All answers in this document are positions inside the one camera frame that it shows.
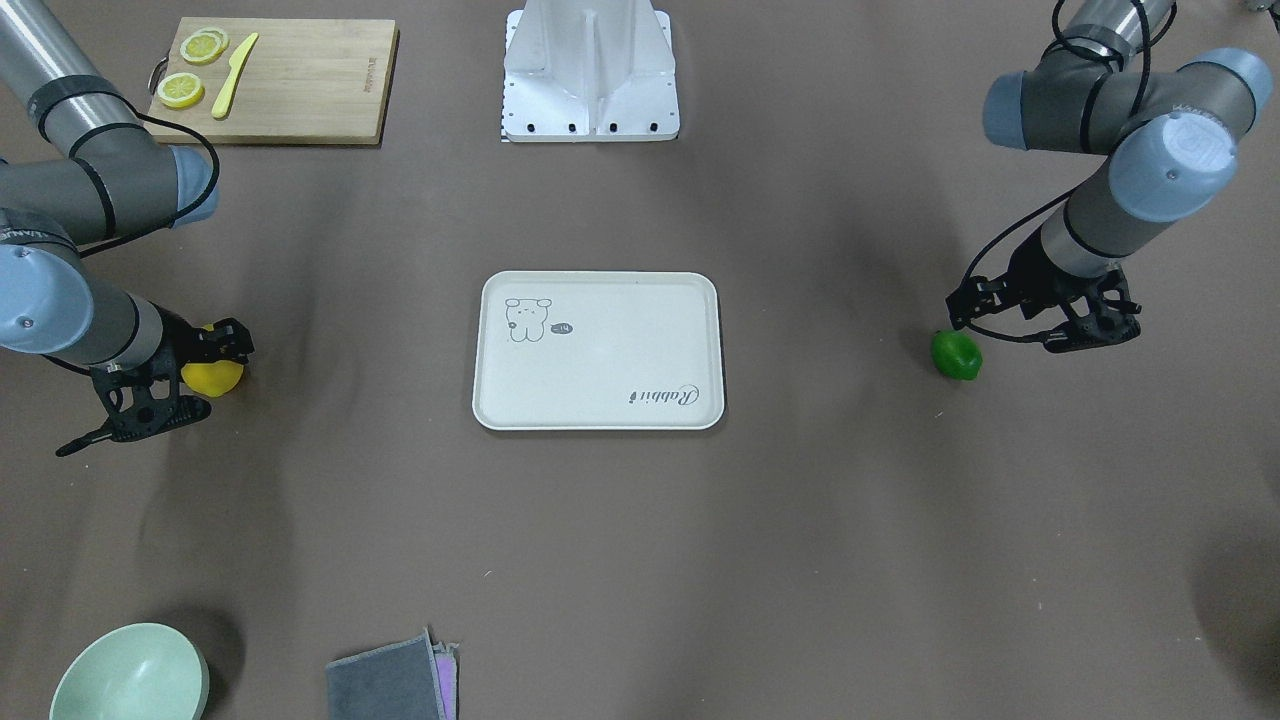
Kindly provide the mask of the white rectangular tray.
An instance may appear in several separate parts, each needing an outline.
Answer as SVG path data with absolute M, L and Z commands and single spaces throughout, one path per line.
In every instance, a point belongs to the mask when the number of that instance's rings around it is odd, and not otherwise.
M 694 272 L 499 272 L 472 411 L 492 430 L 705 430 L 724 413 L 719 297 Z

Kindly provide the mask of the lemon slice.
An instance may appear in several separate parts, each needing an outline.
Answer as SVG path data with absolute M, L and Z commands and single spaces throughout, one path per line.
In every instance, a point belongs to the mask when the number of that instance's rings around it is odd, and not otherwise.
M 165 108 L 183 110 L 197 105 L 205 96 L 205 82 L 195 73 L 175 72 L 164 76 L 154 91 L 155 99 Z
M 182 41 L 179 54 L 188 64 L 202 67 L 219 59 L 229 44 L 230 37 L 223 28 L 204 27 Z

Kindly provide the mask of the yellow lemon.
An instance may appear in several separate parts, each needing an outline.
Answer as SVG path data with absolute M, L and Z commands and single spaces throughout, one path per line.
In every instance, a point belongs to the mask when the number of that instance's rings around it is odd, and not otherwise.
M 221 397 L 241 382 L 253 351 L 247 329 L 236 319 L 193 329 L 193 338 L 180 352 L 180 378 L 196 393 Z

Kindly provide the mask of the green lime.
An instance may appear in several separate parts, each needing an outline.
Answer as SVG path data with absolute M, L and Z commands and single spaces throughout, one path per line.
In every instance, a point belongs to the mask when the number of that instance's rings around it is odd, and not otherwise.
M 931 338 L 934 369 L 955 380 L 975 380 L 984 365 L 979 345 L 961 331 L 938 331 Z

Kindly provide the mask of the grey folded cloth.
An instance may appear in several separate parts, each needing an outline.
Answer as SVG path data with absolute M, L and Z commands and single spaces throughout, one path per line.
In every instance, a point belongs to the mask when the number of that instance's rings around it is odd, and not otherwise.
M 458 646 L 429 630 L 325 666 L 329 719 L 457 719 Z

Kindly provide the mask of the wooden cutting board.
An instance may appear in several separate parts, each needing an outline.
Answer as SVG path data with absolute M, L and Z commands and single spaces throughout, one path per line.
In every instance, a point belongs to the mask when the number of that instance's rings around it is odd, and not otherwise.
M 228 49 L 212 63 L 192 65 L 182 44 L 218 27 Z M 259 36 L 241 72 L 229 113 L 212 105 L 229 56 Z M 168 54 L 166 72 L 191 72 L 205 86 L 192 108 L 170 109 L 154 99 L 151 117 L 183 124 L 215 145 L 376 146 L 381 142 L 399 28 L 390 19 L 271 19 L 184 17 Z

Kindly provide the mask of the white pedestal column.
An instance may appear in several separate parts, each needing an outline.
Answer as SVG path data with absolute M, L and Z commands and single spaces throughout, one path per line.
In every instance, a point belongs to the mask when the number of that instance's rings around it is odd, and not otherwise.
M 504 51 L 506 142 L 680 135 L 672 23 L 649 1 L 527 1 L 506 18 Z

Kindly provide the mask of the mint green bowl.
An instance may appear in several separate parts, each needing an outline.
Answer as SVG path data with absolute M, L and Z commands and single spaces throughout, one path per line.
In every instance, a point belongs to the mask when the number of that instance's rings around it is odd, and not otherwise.
M 97 638 L 64 671 L 51 719 L 201 719 L 210 670 L 173 626 L 136 623 Z

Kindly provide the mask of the yellow plastic knife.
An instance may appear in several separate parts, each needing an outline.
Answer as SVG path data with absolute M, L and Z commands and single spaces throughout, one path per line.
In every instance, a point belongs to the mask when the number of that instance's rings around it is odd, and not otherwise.
M 251 32 L 230 54 L 227 78 L 212 102 L 211 118 L 214 120 L 225 120 L 229 117 L 244 65 L 247 64 L 259 37 L 259 32 Z

